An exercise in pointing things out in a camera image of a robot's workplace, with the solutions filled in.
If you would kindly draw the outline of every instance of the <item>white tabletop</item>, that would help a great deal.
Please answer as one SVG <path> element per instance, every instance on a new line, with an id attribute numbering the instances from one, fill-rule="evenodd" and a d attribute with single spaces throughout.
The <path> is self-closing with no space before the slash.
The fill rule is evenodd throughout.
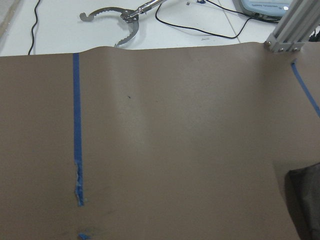
<path id="1" fill-rule="evenodd" d="M 104 7 L 135 10 L 145 2 L 147 0 L 41 0 L 31 54 L 76 53 L 100 46 L 114 46 L 129 34 L 129 26 L 119 17 L 119 13 L 101 13 L 92 22 L 81 21 L 79 14 L 89 14 Z M 239 10 L 235 8 L 233 0 L 213 2 Z M 21 0 L 6 32 L 0 38 L 0 56 L 28 54 L 36 3 L 37 0 Z M 226 39 L 165 25 L 155 19 L 155 12 L 156 9 L 152 9 L 139 16 L 138 33 L 121 48 L 136 50 L 263 43 L 275 28 L 271 23 L 250 20 L 238 38 Z M 162 5 L 158 16 L 176 25 L 226 36 L 238 33 L 246 20 L 246 17 L 236 13 L 225 12 L 208 2 L 196 3 L 196 0 L 168 0 Z"/>

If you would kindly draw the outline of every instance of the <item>brown paper sheet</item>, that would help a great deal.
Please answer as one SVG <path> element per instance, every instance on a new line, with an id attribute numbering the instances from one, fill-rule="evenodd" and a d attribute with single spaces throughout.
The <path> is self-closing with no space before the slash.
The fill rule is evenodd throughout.
<path id="1" fill-rule="evenodd" d="M 282 179 L 319 160 L 320 120 L 290 63 L 320 102 L 319 53 L 80 53 L 84 207 L 72 54 L 0 57 L 0 239 L 298 240 Z"/>

